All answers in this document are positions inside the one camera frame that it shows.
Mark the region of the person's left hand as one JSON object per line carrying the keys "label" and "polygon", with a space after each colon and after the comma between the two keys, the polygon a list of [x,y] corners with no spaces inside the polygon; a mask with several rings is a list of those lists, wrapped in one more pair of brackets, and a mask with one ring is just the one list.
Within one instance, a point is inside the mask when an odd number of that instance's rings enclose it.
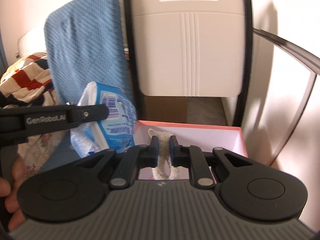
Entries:
{"label": "person's left hand", "polygon": [[4,205],[8,213],[12,214],[8,223],[8,230],[12,231],[25,221],[23,213],[17,200],[17,191],[27,178],[27,169],[24,160],[20,155],[17,156],[11,168],[14,182],[12,185],[1,178],[1,197],[5,198]]}

